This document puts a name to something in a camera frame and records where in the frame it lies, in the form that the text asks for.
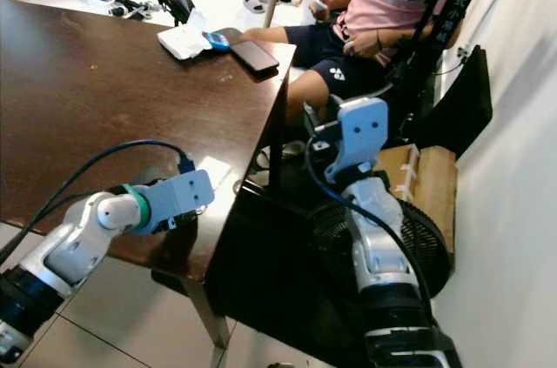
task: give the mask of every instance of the dark brown tabletop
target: dark brown tabletop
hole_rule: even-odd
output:
[[[163,26],[0,0],[0,218],[23,226],[90,157],[125,141],[176,144],[198,164],[232,173],[187,230],[125,235],[111,255],[192,281],[203,279],[292,61],[294,46],[263,43],[278,74],[256,81],[231,54],[178,61],[158,43]],[[107,157],[66,194],[175,171],[175,155],[137,147]],[[37,229],[59,224],[64,210]]]

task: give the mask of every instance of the blue cable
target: blue cable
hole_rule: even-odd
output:
[[[425,307],[426,317],[432,325],[436,325],[435,320],[433,318],[432,305],[431,305],[431,301],[430,301],[431,296],[430,296],[429,290],[427,288],[426,278],[424,277],[424,274],[422,273],[422,271],[421,271],[421,269],[418,265],[418,262],[416,261],[416,259],[412,255],[412,253],[406,248],[406,246],[404,245],[404,242],[402,242],[402,239],[400,239],[399,236],[395,233],[395,231],[393,229],[391,229],[391,227],[387,223],[385,223],[381,218],[374,215],[370,211],[368,211],[366,209],[363,209],[359,205],[351,203],[350,201],[341,197],[338,193],[331,190],[323,182],[321,182],[321,180],[319,179],[319,177],[315,173],[315,170],[313,169],[313,166],[312,166],[312,158],[311,158],[311,154],[310,154],[310,148],[313,145],[314,140],[315,140],[315,137],[311,137],[310,140],[307,142],[307,145],[305,146],[305,162],[307,163],[307,170],[310,174],[310,177],[312,177],[313,182],[327,196],[329,196],[333,200],[337,201],[341,205],[344,205],[345,207],[358,212],[363,217],[367,218],[368,220],[371,220],[377,226],[379,226],[381,229],[383,229],[384,231],[387,232],[387,234],[393,239],[394,243],[397,244],[397,246],[400,248],[400,250],[404,254],[404,256],[405,256],[406,260],[408,261],[408,263],[410,264],[410,266],[412,266],[414,274],[416,275],[416,279],[418,280],[419,293],[420,293],[422,302],[423,302],[424,307]]]

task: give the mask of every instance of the smartphone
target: smartphone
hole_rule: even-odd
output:
[[[235,43],[230,50],[251,72],[256,74],[279,66],[277,59],[252,40]]]
[[[329,8],[327,4],[323,3],[321,0],[313,0],[310,5],[313,8],[313,11],[315,11],[316,13],[327,10]]]

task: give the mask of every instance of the white floor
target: white floor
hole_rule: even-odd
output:
[[[24,0],[94,11],[86,0]],[[193,0],[207,18],[207,30],[262,26],[265,16],[248,12],[242,0]],[[307,23],[306,6],[281,4],[272,25]],[[172,25],[167,13],[152,22]],[[0,225],[0,244],[16,229]],[[30,235],[9,263],[40,242]],[[290,362],[297,368],[328,365],[266,335],[229,321],[228,350],[215,349],[188,298],[151,281],[144,268],[106,258],[77,295],[37,333],[33,346],[16,366],[23,368],[264,368]]]

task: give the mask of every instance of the white tissue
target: white tissue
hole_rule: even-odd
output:
[[[176,59],[184,60],[211,48],[211,43],[203,37],[204,27],[205,17],[194,8],[186,24],[161,31],[157,38]]]

